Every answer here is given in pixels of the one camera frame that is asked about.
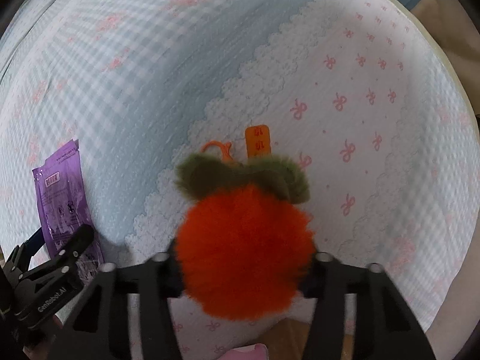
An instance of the black clamp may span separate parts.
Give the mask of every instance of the black clamp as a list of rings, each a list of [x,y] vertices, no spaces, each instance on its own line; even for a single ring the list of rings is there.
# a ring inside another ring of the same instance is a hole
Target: black clamp
[[[174,246],[143,264],[100,267],[59,332],[49,360],[131,360],[127,294],[140,294],[145,360],[182,360],[167,298],[183,291]],[[381,265],[344,265],[317,253],[299,285],[317,305],[302,360],[338,360],[344,337],[345,295],[357,295],[353,360],[435,360],[413,312]]]
[[[93,239],[94,229],[81,225],[53,259],[30,271],[45,243],[42,229],[13,249],[0,270],[0,312],[19,345],[57,331],[51,317],[83,289],[76,262]]]

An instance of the bed sheet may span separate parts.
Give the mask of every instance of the bed sheet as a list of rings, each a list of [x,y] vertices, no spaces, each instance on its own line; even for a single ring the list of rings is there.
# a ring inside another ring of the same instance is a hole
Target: bed sheet
[[[458,0],[422,0],[411,12],[448,56],[474,112],[480,114],[480,35],[462,5]],[[479,223],[462,268],[427,332],[437,360],[453,359],[480,320]]]
[[[0,40],[0,78],[6,253],[38,227],[31,169],[72,137],[106,259],[123,266],[173,239],[188,209],[176,164],[209,140],[243,160],[245,128],[266,123],[273,152],[308,175],[318,248],[383,263],[423,328],[465,257],[480,202],[473,112],[392,0],[31,0]],[[186,359],[281,318],[171,307]],[[297,298],[289,315],[309,320],[312,307]]]

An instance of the mattress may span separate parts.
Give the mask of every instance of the mattress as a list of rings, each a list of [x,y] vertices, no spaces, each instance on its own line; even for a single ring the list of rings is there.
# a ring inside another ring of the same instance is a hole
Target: mattress
[[[473,111],[395,0],[28,0],[0,40],[0,79],[7,254],[38,227],[31,169],[72,137],[106,260],[126,266],[164,251],[189,207],[175,166],[210,140],[243,161],[245,128],[260,124],[306,171],[318,249],[382,263],[424,329],[469,247]],[[282,318],[218,320],[188,298],[171,309],[185,359],[216,358]],[[296,298],[287,315],[312,309]],[[138,328],[131,337],[139,355]]]

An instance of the purple packet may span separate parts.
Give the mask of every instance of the purple packet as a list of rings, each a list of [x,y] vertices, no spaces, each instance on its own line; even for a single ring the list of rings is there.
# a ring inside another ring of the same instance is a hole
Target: purple packet
[[[37,207],[43,237],[50,257],[54,257],[82,224],[92,227],[80,169],[78,141],[71,140],[33,171]],[[78,258],[78,274],[86,284],[103,264],[98,234]]]

